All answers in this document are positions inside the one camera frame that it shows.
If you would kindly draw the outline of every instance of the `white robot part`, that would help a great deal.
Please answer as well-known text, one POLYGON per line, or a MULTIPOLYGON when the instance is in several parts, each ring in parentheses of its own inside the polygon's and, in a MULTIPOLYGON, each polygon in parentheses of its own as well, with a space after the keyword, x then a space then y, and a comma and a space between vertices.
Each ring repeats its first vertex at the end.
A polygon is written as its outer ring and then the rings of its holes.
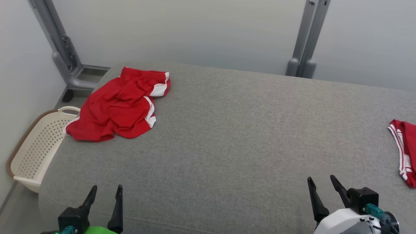
POLYGON ((381 234, 380 222, 369 214, 360 215, 350 208, 339 209, 325 217, 314 234, 381 234))

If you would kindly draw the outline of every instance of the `red garment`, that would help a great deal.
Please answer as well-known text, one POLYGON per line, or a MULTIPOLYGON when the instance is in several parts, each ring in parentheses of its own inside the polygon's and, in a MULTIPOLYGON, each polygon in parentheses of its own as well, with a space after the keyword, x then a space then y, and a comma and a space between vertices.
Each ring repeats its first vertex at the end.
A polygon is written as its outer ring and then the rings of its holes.
POLYGON ((168 72, 124 67, 120 77, 92 93, 79 117, 64 127, 76 140, 102 142, 114 132, 135 138, 149 131, 156 121, 153 97, 164 96, 171 85, 168 72))
POLYGON ((408 186, 416 188, 416 125, 394 119, 389 129, 399 148, 400 175, 408 186))

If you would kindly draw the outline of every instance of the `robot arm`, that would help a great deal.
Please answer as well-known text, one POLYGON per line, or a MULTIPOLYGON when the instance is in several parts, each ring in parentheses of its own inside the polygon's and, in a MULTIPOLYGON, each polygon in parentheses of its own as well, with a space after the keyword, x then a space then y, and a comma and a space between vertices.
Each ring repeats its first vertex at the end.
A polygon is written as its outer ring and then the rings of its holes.
POLYGON ((379 194, 364 187, 348 191, 331 175, 335 190, 345 209, 329 214, 316 192, 312 178, 308 178, 309 194, 317 227, 314 234, 399 234, 395 217, 379 209, 379 194))
POLYGON ((123 231, 123 187, 119 184, 116 192, 116 204, 107 228, 90 227, 89 210, 94 203, 97 186, 91 188, 84 203, 78 207, 68 207, 58 217, 59 230, 41 234, 120 234, 123 231))

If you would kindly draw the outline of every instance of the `teal connector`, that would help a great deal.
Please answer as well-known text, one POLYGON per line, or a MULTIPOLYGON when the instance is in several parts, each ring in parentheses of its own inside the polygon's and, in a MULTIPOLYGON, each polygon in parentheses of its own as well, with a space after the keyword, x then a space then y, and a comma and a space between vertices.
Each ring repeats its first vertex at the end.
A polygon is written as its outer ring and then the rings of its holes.
POLYGON ((368 203, 365 206, 365 212, 368 213, 371 216, 374 216, 378 220, 380 220, 380 223, 382 225, 387 225, 387 220, 391 221, 391 217, 386 214, 384 211, 382 211, 379 207, 368 203))
POLYGON ((73 226, 67 226, 61 234, 75 234, 75 228, 73 226))

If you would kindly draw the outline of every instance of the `black foot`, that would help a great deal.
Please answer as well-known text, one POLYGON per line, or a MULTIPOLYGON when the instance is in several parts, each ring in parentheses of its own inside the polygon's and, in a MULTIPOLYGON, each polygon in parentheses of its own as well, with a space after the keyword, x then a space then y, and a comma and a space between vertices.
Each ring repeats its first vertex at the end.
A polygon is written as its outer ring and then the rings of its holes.
POLYGON ((64 94, 64 97, 62 98, 62 101, 63 102, 70 102, 73 97, 74 97, 74 91, 73 90, 67 90, 64 94))

